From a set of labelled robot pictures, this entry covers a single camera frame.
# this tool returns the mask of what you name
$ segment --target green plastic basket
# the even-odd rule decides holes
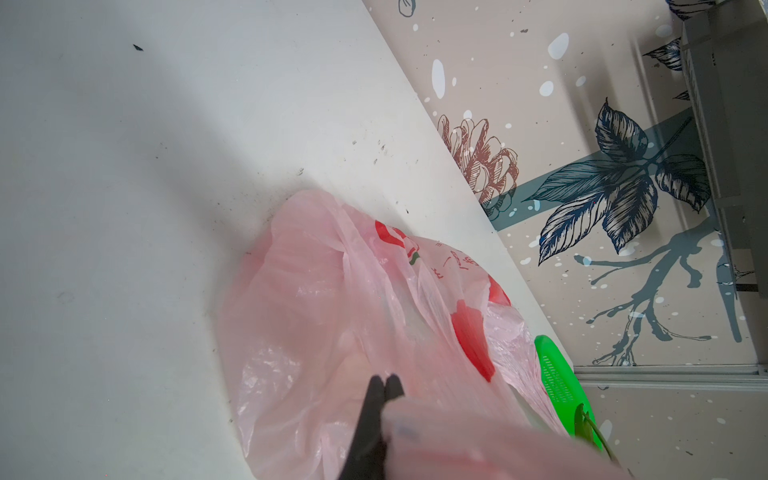
[[[576,408],[583,403],[584,410],[594,422],[592,406],[589,404],[587,394],[581,388],[571,366],[565,361],[560,349],[551,338],[539,335],[534,341],[538,361],[541,364],[541,382],[547,390],[547,395],[552,401],[558,418],[570,436],[575,436],[574,418]],[[602,444],[597,435],[594,435],[594,444],[602,449]]]

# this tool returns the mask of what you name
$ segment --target white tabletop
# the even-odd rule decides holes
[[[0,45],[0,478],[251,478],[214,311],[303,188],[554,338],[361,2],[3,2]]]

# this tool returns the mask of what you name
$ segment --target plastic bag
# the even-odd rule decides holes
[[[384,405],[387,480],[631,480],[586,443],[401,397]]]
[[[217,337],[243,453],[259,480],[335,480],[371,375],[409,398],[528,425],[507,383],[563,432],[532,338],[466,254],[307,190],[245,255]]]

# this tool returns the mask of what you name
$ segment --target brown flower drawing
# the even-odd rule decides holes
[[[437,129],[485,214],[494,220],[500,210],[509,206],[517,187],[518,155],[504,148],[498,138],[487,138],[486,119],[475,124],[466,118],[451,129],[448,118],[443,115]]]

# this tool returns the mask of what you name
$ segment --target floral wall pattern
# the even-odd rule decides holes
[[[576,364],[756,361],[680,63],[714,0],[363,3]]]

